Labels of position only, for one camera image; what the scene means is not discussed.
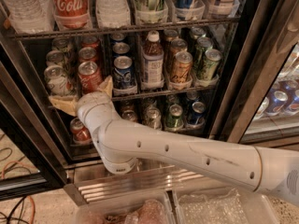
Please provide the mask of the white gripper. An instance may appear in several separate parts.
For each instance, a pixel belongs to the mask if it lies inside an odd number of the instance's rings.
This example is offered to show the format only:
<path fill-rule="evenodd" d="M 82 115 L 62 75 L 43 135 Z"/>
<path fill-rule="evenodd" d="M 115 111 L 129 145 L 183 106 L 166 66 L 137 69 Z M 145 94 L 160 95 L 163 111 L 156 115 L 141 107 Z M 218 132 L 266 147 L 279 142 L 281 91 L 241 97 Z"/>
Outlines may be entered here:
<path fill-rule="evenodd" d="M 76 95 L 51 95 L 49 100 L 55 108 L 70 116 L 78 116 L 84 125 L 100 125 L 112 119 L 114 110 L 110 99 L 113 92 L 112 76 L 107 76 L 98 90 L 82 96 L 79 100 Z"/>

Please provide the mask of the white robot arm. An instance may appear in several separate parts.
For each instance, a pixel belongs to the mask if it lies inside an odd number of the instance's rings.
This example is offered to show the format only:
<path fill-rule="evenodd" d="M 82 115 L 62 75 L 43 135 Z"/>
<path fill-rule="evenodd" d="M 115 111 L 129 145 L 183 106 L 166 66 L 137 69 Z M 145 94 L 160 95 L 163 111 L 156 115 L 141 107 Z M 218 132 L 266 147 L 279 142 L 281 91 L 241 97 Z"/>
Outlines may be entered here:
<path fill-rule="evenodd" d="M 105 167 L 129 173 L 137 159 L 174 164 L 252 192 L 299 205 L 299 152 L 253 147 L 154 130 L 122 119 L 111 101 L 112 78 L 82 97 L 51 95 L 51 104 L 78 117 Z"/>

